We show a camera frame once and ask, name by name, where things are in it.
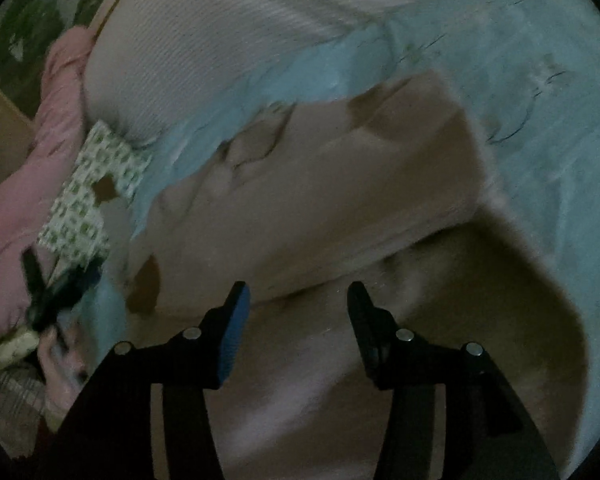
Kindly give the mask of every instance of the light blue sheet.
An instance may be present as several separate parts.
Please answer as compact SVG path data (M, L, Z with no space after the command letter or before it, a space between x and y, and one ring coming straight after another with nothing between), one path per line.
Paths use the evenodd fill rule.
M422 0L254 70L152 147L136 234L164 187L266 105L352 96L429 69L487 132L513 213L582 318L590 387L570 471L600 436L600 14L590 0ZM110 295L104 310L121 309ZM109 330L102 347L122 333Z

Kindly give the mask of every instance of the green patterned cushion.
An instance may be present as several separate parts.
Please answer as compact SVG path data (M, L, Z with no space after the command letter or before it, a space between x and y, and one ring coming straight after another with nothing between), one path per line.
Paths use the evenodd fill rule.
M118 194L130 202L149 162L149 156L135 152L98 121L78 154L74 173L51 208L38 243L59 256L63 264L86 265L96 254L106 258L109 244L91 186L110 173Z

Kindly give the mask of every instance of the green and white patterned fabric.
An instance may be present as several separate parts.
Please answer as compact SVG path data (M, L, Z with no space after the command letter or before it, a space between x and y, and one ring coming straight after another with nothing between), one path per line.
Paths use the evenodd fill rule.
M78 154L74 173L51 208L38 243L53 251L63 267L86 265L97 254L106 258L108 238L91 186L109 173L118 194L131 202L150 160L98 121Z

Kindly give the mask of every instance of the metal rivet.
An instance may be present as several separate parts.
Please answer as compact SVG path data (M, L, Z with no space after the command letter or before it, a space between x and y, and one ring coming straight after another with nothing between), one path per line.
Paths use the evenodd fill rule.
M400 341L411 341L414 338L413 332L411 330L407 330L406 328L401 328L395 332L395 336Z
M476 357L482 355L482 352L484 351L484 348L478 345L478 343L467 343L465 348L469 354L475 355Z
M200 330L197 326L191 326L182 333L183 338L189 340L198 339L201 335L202 330Z
M126 355L129 352L131 352L132 348L133 347L131 346L131 343L129 343L127 341L123 341L123 342L115 345L113 347L113 351L116 353L116 355Z

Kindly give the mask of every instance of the pink clothing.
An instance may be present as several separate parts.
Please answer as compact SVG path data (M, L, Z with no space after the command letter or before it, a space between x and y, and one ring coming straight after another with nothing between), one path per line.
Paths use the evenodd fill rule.
M30 299L20 255L35 243L84 141L82 75L92 46L93 36L83 27L68 30L52 45L32 152L0 184L0 338L24 319ZM52 254L40 247L36 252L49 273Z

